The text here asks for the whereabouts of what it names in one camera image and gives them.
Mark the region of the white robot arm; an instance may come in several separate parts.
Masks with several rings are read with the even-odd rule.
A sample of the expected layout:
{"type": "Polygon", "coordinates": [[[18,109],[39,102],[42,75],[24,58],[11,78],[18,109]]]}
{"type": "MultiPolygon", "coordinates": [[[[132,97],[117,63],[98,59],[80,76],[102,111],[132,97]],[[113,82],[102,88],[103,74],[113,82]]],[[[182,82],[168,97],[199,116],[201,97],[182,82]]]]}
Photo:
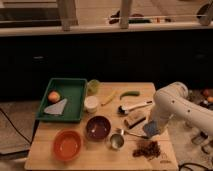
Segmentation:
{"type": "Polygon", "coordinates": [[[181,82],[174,82],[158,89],[149,121],[143,126],[148,137],[160,135],[173,115],[182,117],[207,135],[213,136],[213,111],[187,100],[188,88],[181,82]]]}

